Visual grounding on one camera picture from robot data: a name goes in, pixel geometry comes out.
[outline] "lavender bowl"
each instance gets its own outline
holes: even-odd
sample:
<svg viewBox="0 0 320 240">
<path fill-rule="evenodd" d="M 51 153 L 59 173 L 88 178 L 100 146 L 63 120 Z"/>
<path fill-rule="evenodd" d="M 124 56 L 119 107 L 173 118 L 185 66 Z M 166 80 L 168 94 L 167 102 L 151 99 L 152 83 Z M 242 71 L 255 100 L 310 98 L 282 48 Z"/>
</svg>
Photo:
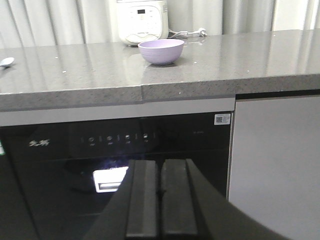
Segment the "lavender bowl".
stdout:
<svg viewBox="0 0 320 240">
<path fill-rule="evenodd" d="M 184 49 L 179 39 L 158 39 L 138 44 L 142 57 L 151 64 L 168 65 L 177 60 Z"/>
</svg>

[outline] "sticker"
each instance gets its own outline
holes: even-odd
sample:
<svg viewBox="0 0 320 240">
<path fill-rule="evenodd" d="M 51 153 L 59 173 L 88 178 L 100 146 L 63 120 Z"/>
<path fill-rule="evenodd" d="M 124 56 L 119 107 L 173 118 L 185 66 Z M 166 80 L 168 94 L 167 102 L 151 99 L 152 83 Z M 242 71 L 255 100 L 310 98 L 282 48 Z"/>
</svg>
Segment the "sticker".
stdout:
<svg viewBox="0 0 320 240">
<path fill-rule="evenodd" d="M 5 153 L 5 150 L 4 150 L 4 148 L 2 147 L 2 144 L 1 144 L 1 141 L 0 141 L 0 156 L 2 156 L 2 155 L 5 155 L 6 153 Z"/>
<path fill-rule="evenodd" d="M 214 125 L 229 125 L 230 120 L 231 120 L 231 113 L 214 115 Z"/>
</svg>

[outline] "gray cabinet door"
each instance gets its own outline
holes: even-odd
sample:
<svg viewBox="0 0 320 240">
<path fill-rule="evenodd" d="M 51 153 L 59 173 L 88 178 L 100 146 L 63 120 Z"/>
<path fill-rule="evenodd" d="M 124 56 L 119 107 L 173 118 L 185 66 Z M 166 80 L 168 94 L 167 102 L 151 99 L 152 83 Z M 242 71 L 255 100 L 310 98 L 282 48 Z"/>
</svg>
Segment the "gray cabinet door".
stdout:
<svg viewBox="0 0 320 240">
<path fill-rule="evenodd" d="M 320 97 L 235 105 L 229 200 L 294 240 L 320 239 Z"/>
</svg>

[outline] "qr code sticker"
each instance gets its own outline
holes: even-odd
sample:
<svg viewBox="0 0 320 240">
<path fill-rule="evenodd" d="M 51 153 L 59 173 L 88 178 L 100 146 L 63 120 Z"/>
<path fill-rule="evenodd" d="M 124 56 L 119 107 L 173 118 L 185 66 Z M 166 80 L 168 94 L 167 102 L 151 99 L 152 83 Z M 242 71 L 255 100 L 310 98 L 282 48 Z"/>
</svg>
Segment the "qr code sticker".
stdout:
<svg viewBox="0 0 320 240">
<path fill-rule="evenodd" d="M 214 125 L 229 125 L 231 121 L 231 114 L 216 114 L 214 115 Z"/>
</svg>

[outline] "dishwasher control panel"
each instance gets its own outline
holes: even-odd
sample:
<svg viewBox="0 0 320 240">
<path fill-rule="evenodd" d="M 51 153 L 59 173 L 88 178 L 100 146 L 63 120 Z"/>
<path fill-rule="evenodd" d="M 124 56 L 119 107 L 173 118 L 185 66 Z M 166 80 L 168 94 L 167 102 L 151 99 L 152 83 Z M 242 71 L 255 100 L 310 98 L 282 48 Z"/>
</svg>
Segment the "dishwasher control panel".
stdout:
<svg viewBox="0 0 320 240">
<path fill-rule="evenodd" d="M 15 161 L 228 149 L 230 124 L 195 113 L 1 128 Z"/>
</svg>

